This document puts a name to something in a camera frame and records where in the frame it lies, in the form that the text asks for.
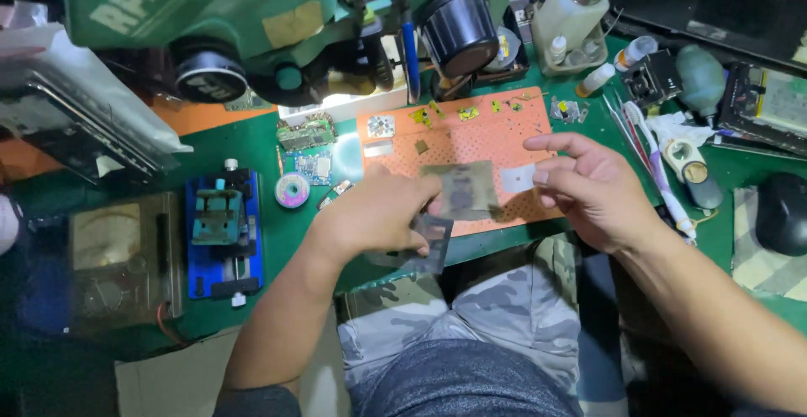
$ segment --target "green workbench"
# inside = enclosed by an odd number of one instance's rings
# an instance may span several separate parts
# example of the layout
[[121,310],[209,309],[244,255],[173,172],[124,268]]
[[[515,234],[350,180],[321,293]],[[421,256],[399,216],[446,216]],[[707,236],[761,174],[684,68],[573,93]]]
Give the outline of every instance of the green workbench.
[[[608,46],[613,56],[616,51],[627,45],[627,40],[609,37]],[[532,46],[527,46],[530,61],[534,62]],[[574,93],[575,84],[583,75],[568,78],[547,79],[534,65],[525,78],[518,82],[510,82],[494,87],[475,89],[473,95],[501,92],[521,87],[540,86],[542,91],[550,94],[545,97],[549,108],[550,97],[557,95],[559,100],[578,100]],[[428,81],[428,74],[423,78]],[[421,103],[429,99],[424,95]],[[638,162],[629,152],[627,144],[622,141],[616,125],[605,109],[600,92],[588,99],[590,113],[584,124],[565,124],[552,120],[553,132],[574,131],[582,133],[624,154],[638,174],[647,195],[654,204],[660,203],[654,186],[642,171]],[[675,109],[668,103],[664,113]],[[285,263],[305,235],[311,219],[316,215],[316,202],[325,195],[327,187],[313,187],[309,201],[298,209],[285,209],[274,200],[274,184],[279,177],[277,155],[275,153],[275,123],[277,113],[267,113],[245,121],[227,124],[216,129],[193,133],[182,138],[187,145],[192,145],[192,154],[177,154],[181,166],[166,176],[164,181],[155,186],[154,192],[165,189],[176,189],[181,192],[183,183],[196,175],[219,171],[226,158],[237,158],[240,166],[253,168],[260,175],[260,204],[262,242],[267,283],[269,283]],[[355,182],[361,178],[361,159],[356,133],[355,121],[338,124],[339,142],[325,148],[333,154],[333,182],[350,179]],[[724,193],[724,201],[720,212],[712,220],[698,226],[698,247],[727,272],[731,268],[733,250],[733,197],[732,189],[759,183],[772,171],[786,171],[805,174],[807,165],[783,158],[772,158],[755,154],[745,154],[731,150],[712,147],[701,148],[709,169],[720,184]],[[673,175],[670,181],[675,182]],[[679,185],[673,185],[681,201],[686,201]],[[76,209],[81,206],[97,206],[126,195],[126,191],[108,195],[92,187],[86,187],[81,179],[68,172],[55,172],[37,176],[15,185],[15,195],[25,207],[28,215],[48,214],[57,210]],[[699,210],[688,207],[693,219],[703,217]],[[565,219],[531,223],[504,230],[495,230],[478,235],[453,238],[449,244],[448,264],[458,264],[469,259],[485,256],[531,242],[548,235],[568,230]],[[338,293],[350,289],[370,286],[398,276],[398,272],[370,265],[359,258],[349,264],[342,273],[337,287]],[[259,296],[248,299],[245,307],[232,309],[230,301],[212,301],[210,299],[187,300],[185,314],[178,320],[177,329],[188,339],[197,339],[242,323],[255,305]],[[782,315],[792,325],[807,333],[807,304],[796,303],[778,296],[758,296],[761,301],[776,313]],[[121,330],[111,335],[111,340],[119,344],[120,356],[139,358],[152,355],[155,350],[169,345],[169,340],[154,326],[135,327]]]

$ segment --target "leg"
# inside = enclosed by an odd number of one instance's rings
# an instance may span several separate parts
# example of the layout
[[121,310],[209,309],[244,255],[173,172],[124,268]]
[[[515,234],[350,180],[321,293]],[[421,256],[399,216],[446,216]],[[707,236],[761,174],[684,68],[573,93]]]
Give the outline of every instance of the leg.
[[564,234],[544,239],[534,254],[520,247],[469,264],[469,281],[452,305],[456,314],[444,319],[450,327],[465,325],[477,340],[528,356],[574,394],[580,374],[579,262],[579,249]]
[[348,389],[423,340],[448,305],[434,274],[418,273],[335,299]]

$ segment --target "black mouse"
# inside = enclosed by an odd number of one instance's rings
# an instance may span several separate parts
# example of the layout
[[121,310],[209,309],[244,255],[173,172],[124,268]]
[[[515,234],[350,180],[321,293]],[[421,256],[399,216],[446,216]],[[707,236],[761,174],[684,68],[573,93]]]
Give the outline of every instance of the black mouse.
[[807,180],[771,174],[759,187],[756,236],[763,247],[787,256],[807,255]]

